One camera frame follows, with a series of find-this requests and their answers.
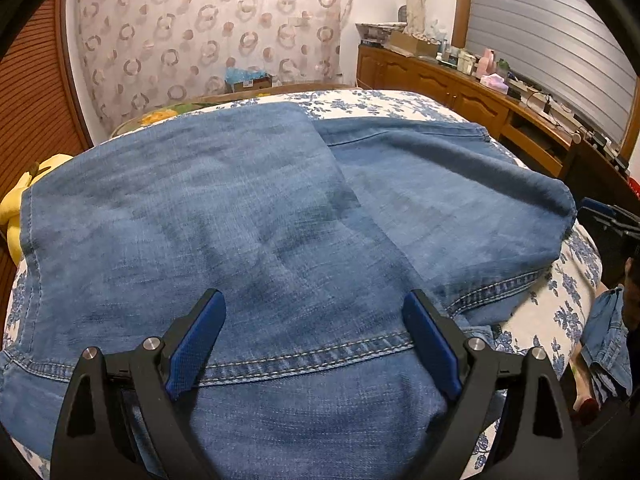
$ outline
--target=wooden dresser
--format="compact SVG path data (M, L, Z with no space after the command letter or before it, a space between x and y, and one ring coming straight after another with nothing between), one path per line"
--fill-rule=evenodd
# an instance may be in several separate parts
M558 177L572 138L523 103L482 86L477 79L436 62L360 46L358 86L426 95L486 127L531 169Z

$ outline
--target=metal screw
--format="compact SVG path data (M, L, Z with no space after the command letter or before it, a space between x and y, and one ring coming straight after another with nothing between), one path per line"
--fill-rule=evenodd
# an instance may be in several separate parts
M95 346L89 346L89 348L85 348L84 352L82 352L82 357L85 359L93 359L98 353L98 349Z
M142 343L145 350L155 350L160 346L160 340L157 337L149 337Z
M546 352L543 348L540 348L539 346L536 346L533 350L531 350L531 354L533 355L533 357L535 357L538 361L542 361L544 359L546 359Z
M469 341L467 341L467 344L469 345L469 348L475 351L484 350L484 347L486 346L485 342L482 341L482 339L480 339L479 337L472 337Z

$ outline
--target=denim jeans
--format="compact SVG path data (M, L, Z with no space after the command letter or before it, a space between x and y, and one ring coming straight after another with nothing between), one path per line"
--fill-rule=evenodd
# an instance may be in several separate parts
M446 410L405 294L425 289L490 338L558 257L575 206L480 126L313 123L275 104L98 146L28 189L20 218L26 306L0 353L0 418L19 442L50 456L85 347L132 349L213 286L226 323L176 410L221 475L379 480Z
M610 396L631 395L628 329L622 322L623 291L620 285L599 295L582 332L581 354L589 367L599 405Z

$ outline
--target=person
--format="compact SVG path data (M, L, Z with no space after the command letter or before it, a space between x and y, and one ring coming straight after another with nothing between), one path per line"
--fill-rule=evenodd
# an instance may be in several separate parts
M614 396L628 396L638 386L640 351L628 342L639 339L639 326L640 258L628 258L622 284L608 289L601 282L596 288L596 300L582 338L569 358L576 386L575 402L570 407L583 425L597 418L608 397L607 392L600 391L602 385L596 375L616 382L615 391L608 392ZM604 362L598 362L597 355L604 355Z

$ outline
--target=blue gripper pad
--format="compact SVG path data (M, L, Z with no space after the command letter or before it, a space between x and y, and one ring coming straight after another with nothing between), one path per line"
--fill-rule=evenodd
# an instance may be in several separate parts
M191 325L171 358L171 371L164 385L171 400L193 388L196 377L218 338L225 317L225 297L221 292L216 292Z
M449 400L456 400L462 392L458 360L413 292L404 298L402 319L414 340L420 362L427 368L437 389Z
M594 200L593 198L583 198L582 200L580 200L580 203L578 204L578 211L580 211L580 209L584 207L593 209L594 211L597 211L604 216L616 218L616 211L614 209L610 208L606 204L603 204L602 202Z

